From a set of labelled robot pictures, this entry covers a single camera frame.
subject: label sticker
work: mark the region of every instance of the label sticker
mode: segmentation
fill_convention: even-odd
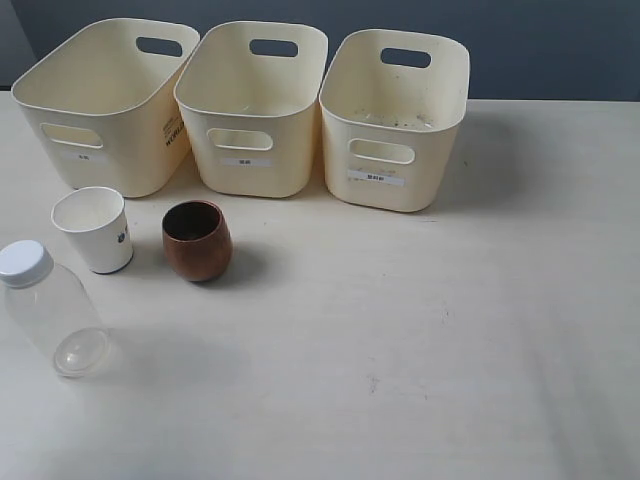
[[[268,158],[223,158],[223,165],[228,167],[270,167],[271,160]]]
[[[360,170],[347,170],[347,176],[356,180],[365,180],[367,182],[375,183],[386,183],[387,185],[404,187],[404,178],[392,177],[391,175],[381,175],[379,173],[369,173]]]
[[[61,155],[64,158],[67,158],[69,160],[80,160],[83,162],[99,162],[99,163],[108,163],[107,157],[104,153],[100,152],[100,151],[96,151],[94,152],[87,152],[86,150],[82,150],[82,151],[71,151],[71,150],[67,150],[67,151],[63,151],[61,152]]]
[[[171,117],[169,121],[164,124],[164,127],[162,127],[165,146],[170,146],[182,130],[184,130],[184,122],[182,119],[180,117]]]

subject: bottle bottom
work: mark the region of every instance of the bottle bottom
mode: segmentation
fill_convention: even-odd
[[[82,377],[109,353],[109,336],[102,328],[84,328],[65,338],[53,355],[53,368],[63,377]]]

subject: cup rim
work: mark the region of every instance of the cup rim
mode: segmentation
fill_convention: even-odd
[[[94,228],[88,228],[88,229],[73,229],[73,228],[64,228],[63,226],[61,226],[58,222],[56,222],[56,210],[60,207],[60,205],[62,204],[62,202],[68,200],[69,198],[78,195],[79,192],[83,192],[86,190],[107,190],[109,192],[115,193],[119,200],[120,200],[120,208],[118,209],[118,213],[116,213],[113,218],[111,218],[109,221],[104,222],[102,225],[99,225],[97,227]],[[108,227],[109,225],[111,225],[113,222],[115,222],[120,215],[122,215],[122,212],[124,212],[124,197],[122,196],[122,194],[110,187],[102,187],[99,185],[95,185],[95,186],[89,186],[89,187],[82,187],[79,188],[77,190],[74,190],[73,192],[68,193],[67,195],[65,195],[64,197],[62,197],[60,200],[58,200],[55,205],[53,206],[53,208],[51,209],[51,223],[53,223],[53,225],[60,231],[65,232],[65,233],[88,233],[88,232],[95,232],[97,230],[102,230],[105,227]]]
[[[184,205],[189,205],[189,204],[197,204],[197,203],[204,204],[204,205],[207,205],[209,207],[213,207],[214,210],[216,210],[216,212],[218,212],[218,217],[219,217],[220,220],[218,221],[218,224],[216,225],[216,227],[213,230],[211,230],[206,235],[203,235],[202,237],[194,238],[193,240],[181,240],[179,238],[174,237],[169,232],[167,232],[167,229],[164,226],[164,222],[165,222],[165,220],[167,218],[167,215],[169,215],[173,210],[175,210],[178,207],[182,207]],[[180,202],[180,203],[174,205],[173,207],[171,207],[169,210],[167,210],[167,212],[162,217],[162,233],[164,235],[166,235],[169,239],[171,239],[172,242],[176,242],[176,243],[195,243],[195,242],[200,242],[202,240],[206,240],[207,238],[211,237],[212,235],[215,235],[216,232],[218,230],[220,230],[220,226],[222,225],[223,222],[224,222],[224,216],[222,215],[222,209],[218,205],[216,205],[215,203],[210,202],[208,200],[187,200],[186,202]]]

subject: white bottle cap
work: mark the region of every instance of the white bottle cap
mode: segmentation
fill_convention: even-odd
[[[53,269],[53,259],[35,240],[20,240],[0,250],[0,280],[12,288],[38,283]]]

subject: bin handle hole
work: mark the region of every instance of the bin handle hole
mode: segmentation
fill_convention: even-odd
[[[431,55],[418,50],[403,48],[384,48],[380,52],[380,60],[387,65],[401,65],[403,67],[427,68],[431,64]]]
[[[354,138],[349,142],[349,151],[356,157],[377,162],[408,165],[416,158],[413,148],[398,143],[375,142]]]
[[[249,42],[249,50],[254,55],[266,57],[293,58],[298,56],[298,45],[288,40],[254,38]]]
[[[268,133],[255,130],[212,128],[207,132],[207,136],[216,147],[228,150],[267,152],[273,148],[271,136]]]
[[[182,45],[175,40],[166,40],[164,38],[154,37],[138,37],[136,38],[136,47],[144,53],[154,55],[166,55],[168,57],[181,57]]]
[[[40,128],[42,133],[54,143],[96,150],[103,147],[100,135],[88,128],[66,127],[53,123],[42,123]]]

